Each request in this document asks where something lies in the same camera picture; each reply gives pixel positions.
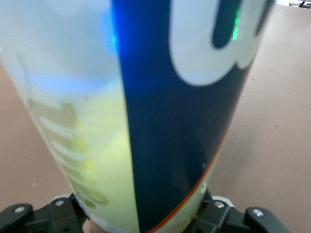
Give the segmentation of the Wilson tennis ball can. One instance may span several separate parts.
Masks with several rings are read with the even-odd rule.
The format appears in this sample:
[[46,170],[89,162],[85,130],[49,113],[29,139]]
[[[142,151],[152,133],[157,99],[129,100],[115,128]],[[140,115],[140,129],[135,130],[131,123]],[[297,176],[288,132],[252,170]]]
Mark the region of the Wilson tennis ball can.
[[273,5],[0,0],[0,60],[69,185],[53,144],[71,135],[71,107],[123,94],[138,233],[181,233],[199,209]]

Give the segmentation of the brown table mat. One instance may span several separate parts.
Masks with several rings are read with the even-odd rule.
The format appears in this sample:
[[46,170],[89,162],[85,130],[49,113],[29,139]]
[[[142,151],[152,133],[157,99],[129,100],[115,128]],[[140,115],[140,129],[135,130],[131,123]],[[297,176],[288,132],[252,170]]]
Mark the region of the brown table mat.
[[[311,233],[311,8],[272,9],[208,188]],[[69,192],[0,64],[0,211]]]

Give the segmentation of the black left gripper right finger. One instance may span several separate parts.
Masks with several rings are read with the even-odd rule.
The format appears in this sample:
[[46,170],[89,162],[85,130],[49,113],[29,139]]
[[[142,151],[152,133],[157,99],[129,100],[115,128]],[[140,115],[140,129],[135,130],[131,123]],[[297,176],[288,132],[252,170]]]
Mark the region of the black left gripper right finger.
[[194,233],[291,233],[268,209],[249,207],[238,211],[230,200],[207,190],[203,207],[194,219]]

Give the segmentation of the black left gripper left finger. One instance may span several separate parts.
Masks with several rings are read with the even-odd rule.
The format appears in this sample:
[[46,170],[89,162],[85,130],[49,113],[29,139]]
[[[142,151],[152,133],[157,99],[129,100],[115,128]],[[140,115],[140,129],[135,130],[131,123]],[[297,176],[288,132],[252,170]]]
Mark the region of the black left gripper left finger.
[[0,211],[0,233],[84,233],[87,215],[74,194],[54,197],[35,210],[18,203]]

